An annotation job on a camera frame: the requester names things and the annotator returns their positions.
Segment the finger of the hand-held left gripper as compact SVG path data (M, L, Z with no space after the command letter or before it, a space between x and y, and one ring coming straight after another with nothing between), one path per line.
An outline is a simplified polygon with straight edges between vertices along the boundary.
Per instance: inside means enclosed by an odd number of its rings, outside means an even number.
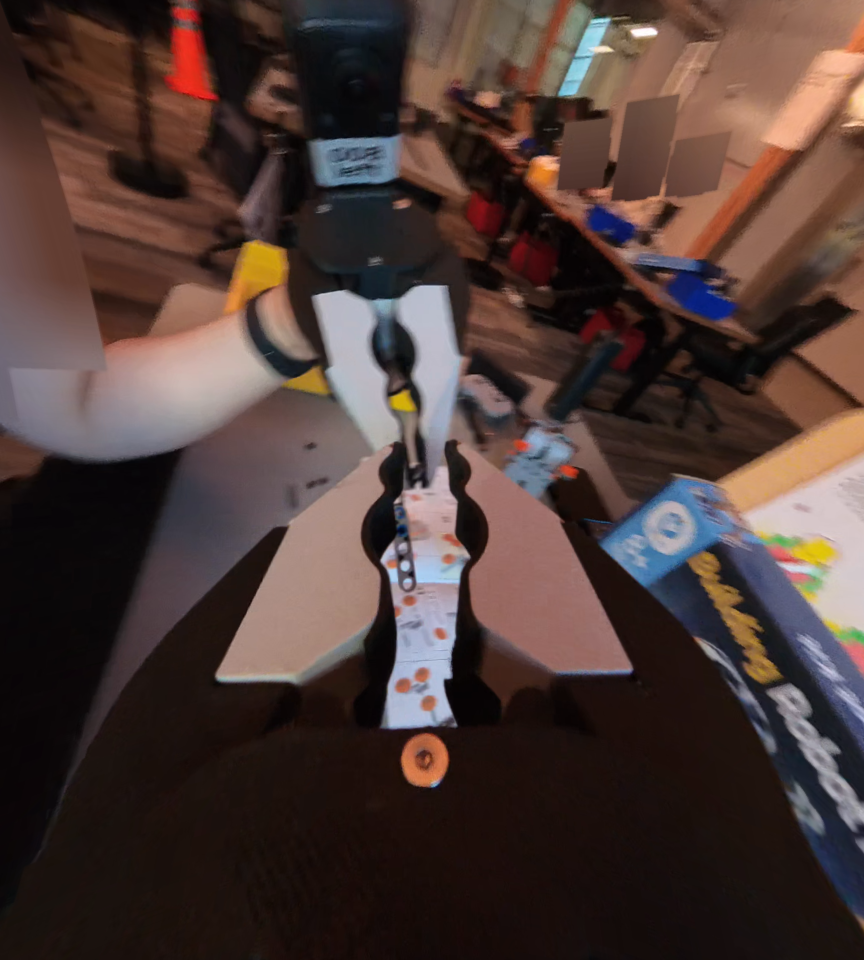
M440 285L415 287L401 298L399 325L410 340L414 362L409 391L417 411L416 441L426 474L443 462L458 396L462 354L449 291Z
M333 394L368 446L377 451L410 438L410 414L393 398L408 393L412 349L399 321L400 299L354 293L312 298Z

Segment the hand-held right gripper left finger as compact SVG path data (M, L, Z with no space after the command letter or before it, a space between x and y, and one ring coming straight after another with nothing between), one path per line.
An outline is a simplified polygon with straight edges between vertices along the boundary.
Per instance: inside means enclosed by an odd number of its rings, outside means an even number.
M406 450L395 442L288 526L215 674L222 685L314 684L361 667L358 725L383 725L396 654L390 574Z

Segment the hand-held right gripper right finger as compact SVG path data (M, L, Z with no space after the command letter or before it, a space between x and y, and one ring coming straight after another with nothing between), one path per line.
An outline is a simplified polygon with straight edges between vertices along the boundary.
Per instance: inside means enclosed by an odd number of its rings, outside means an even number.
M446 697L459 728L497 725L521 691L632 676L559 517L467 444L444 449L463 567Z

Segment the grey perforated brick beam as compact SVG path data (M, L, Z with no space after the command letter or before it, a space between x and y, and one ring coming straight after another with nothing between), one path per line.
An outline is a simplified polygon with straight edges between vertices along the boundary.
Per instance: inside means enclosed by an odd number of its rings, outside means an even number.
M393 504L394 537L390 545L390 570L405 594L415 589L414 552L409 516L402 498Z

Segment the grey orange brick robot model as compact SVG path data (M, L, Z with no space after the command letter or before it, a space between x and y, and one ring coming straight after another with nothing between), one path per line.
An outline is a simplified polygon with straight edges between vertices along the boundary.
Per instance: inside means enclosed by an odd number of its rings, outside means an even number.
M561 423L532 421L513 443L502 473L530 497L541 499L558 480L578 477L572 463L577 450Z

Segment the person's left forearm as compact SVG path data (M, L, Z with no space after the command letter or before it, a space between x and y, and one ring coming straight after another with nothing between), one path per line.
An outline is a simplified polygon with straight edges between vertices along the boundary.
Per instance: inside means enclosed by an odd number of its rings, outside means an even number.
M295 358L318 358L286 285L258 297L270 340ZM163 337L115 342L102 370L13 369L15 412L4 430L83 462L140 459L203 439L287 383L252 346L244 309Z

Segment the grey desk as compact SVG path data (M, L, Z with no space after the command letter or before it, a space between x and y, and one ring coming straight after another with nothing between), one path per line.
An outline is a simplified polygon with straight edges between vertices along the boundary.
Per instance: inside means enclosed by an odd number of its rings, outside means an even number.
M318 448L305 451L309 441ZM86 720L77 763L174 626L266 535L287 529L365 454L364 440L337 403L284 389L182 451ZM318 477L328 477L329 484L306 488ZM297 510L286 501L289 484L298 489ZM259 573L259 585L265 574ZM259 585L246 589L246 611ZM245 614L233 614L233 636ZM219 642L220 663L231 642Z

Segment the long wooden-top desk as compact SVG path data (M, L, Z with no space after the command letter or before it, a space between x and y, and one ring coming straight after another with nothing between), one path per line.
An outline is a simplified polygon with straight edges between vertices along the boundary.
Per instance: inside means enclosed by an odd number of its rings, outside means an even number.
M565 251L582 265L583 276L595 283L557 291L569 303L583 303L585 309L613 307L620 310L619 327L606 332L609 342L620 335L640 330L643 325L659 332L659 340L648 341L644 353L632 364L629 384L604 412L648 423L643 413L634 410L646 390L669 377L668 368L678 354L693 346L702 333L718 337L738 352L755 351L758 339L730 319L712 320L686 310L657 283L636 270L630 252L609 244L606 238L588 229L583 213L575 212L557 190L534 182L527 175L529 166L513 150L502 144L504 129L491 123L491 116L464 103L446 98L446 110L456 124L453 140L474 134L475 145L486 145L490 155L510 168L512 211L526 218L543 215L565 238Z

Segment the white printed task sheet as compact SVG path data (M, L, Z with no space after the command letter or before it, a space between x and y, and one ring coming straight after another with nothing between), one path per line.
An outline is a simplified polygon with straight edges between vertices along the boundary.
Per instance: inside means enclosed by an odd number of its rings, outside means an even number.
M864 454L747 520L864 677Z

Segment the grey remote controller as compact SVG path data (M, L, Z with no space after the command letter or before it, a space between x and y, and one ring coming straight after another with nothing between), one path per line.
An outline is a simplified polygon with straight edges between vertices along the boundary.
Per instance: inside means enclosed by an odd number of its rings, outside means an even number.
M460 398L474 407L489 423L500 424L515 414L513 401L490 379L481 374L468 374L460 382Z

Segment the black wristband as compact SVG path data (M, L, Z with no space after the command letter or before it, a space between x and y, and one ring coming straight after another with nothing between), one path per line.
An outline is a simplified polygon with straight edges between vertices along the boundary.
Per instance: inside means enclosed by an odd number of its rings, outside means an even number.
M318 358L304 360L295 358L282 351L266 334L258 311L259 297L248 300L245 305L245 329L259 356L283 381L289 382L305 376L318 366Z

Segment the flat black box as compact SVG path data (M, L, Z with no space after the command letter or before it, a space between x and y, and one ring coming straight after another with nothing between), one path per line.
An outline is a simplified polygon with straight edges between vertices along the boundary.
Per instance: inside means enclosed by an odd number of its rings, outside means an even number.
M525 378L479 350L469 354L466 372L485 378L514 407L520 407L532 390L532 385Z

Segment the red bag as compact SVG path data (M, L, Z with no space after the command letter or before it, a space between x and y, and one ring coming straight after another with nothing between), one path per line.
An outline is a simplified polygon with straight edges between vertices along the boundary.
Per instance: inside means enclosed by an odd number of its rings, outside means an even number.
M558 268L558 248L551 242L522 231L512 244L508 267L535 288L548 287Z
M491 241L503 232L506 207L500 198L473 191L464 208L464 218L476 234Z
M610 367L621 374L629 373L646 346L639 322L619 306L604 306L588 315L579 337L588 345L601 334L614 335L621 345Z

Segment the white paper tag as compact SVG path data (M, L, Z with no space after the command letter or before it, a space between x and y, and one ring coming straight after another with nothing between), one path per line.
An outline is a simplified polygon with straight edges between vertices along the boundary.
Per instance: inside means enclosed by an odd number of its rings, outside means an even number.
M269 151L239 207L239 223L249 241L277 243L283 170L282 154Z

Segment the yellow plastic bin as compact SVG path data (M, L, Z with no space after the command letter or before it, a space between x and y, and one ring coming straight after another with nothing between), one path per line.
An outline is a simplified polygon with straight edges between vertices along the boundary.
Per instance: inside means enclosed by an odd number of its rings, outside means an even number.
M283 284L288 279L289 256L281 246L262 241L247 241L240 249L227 288L224 314L232 314L245 308L246 303L271 287ZM310 395L331 395L324 371L316 367L285 384L292 391Z

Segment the white open instruction booklet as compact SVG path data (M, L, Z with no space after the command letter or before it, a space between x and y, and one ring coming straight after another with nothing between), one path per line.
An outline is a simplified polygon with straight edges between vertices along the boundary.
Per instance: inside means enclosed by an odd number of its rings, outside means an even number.
M442 464L425 489L402 498L411 526L415 589L403 593L390 570L390 545L382 565L390 584L395 654L381 726L389 730L456 725L445 684L452 654L462 572L469 553L457 537L458 502Z

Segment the black upright device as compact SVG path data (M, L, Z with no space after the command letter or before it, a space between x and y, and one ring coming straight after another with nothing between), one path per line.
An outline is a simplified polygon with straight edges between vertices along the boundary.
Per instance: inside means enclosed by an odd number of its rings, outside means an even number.
M576 412L586 396L608 372L613 360L623 349L621 335L615 331L603 331L584 345L567 374L558 383L545 404L547 419L554 423L566 423Z

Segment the blue storage bin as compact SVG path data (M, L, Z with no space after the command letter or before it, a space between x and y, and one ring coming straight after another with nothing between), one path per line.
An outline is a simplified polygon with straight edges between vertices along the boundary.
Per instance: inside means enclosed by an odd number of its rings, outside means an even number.
M714 322L731 318L736 310L731 298L694 272L677 273L667 284L666 293L685 311Z
M634 222L626 220L609 207L599 203L587 210L584 223L590 232L616 247L628 244L638 233L638 227Z

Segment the blue robot kit box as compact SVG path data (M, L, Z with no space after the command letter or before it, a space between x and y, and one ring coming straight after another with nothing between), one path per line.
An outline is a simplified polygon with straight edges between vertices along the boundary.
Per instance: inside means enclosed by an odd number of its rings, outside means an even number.
M864 930L864 674L800 591L831 549L755 534L719 486L681 475L601 546L714 662Z

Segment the flat blue box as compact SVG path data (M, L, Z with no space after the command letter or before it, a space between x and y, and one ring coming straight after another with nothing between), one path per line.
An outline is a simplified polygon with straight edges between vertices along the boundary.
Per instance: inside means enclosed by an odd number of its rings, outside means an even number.
M705 278L719 278L725 274L723 268L704 259L658 254L652 251L634 251L629 260L631 266L644 271L662 271L671 273L692 273Z

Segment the orange traffic cone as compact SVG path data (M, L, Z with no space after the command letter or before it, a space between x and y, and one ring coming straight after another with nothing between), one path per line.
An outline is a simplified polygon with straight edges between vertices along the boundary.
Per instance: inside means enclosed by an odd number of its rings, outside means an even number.
M196 1L172 1L172 66L166 77L170 90L205 102L216 102L208 54Z

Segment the black pole stand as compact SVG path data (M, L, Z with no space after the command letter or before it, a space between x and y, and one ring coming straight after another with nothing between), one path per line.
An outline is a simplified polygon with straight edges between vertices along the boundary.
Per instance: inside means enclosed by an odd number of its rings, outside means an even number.
M187 176L174 163L161 159L155 149L147 39L161 6L161 2L114 2L129 40L137 153L110 150L108 166L109 174L122 186L152 198L180 200L188 196Z

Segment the black office chair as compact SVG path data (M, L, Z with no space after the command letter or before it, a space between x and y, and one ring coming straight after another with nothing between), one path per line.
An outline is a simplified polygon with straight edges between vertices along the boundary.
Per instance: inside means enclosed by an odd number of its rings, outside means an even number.
M739 343L720 333L697 333L685 346L686 362L656 384L677 389L681 400L674 421L678 429L689 422L698 404L706 414L705 429L718 431L722 420L703 390L706 381L718 383L744 397L755 395L765 376L798 348L833 330L855 314L834 296L793 306L760 330L755 343Z

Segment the wooden pillar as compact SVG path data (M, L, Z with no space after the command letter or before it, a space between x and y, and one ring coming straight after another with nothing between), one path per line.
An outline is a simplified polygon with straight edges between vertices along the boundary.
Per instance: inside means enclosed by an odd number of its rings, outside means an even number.
M864 15L844 48L812 61L767 132L758 159L692 242L690 257L715 259L726 251L863 77Z

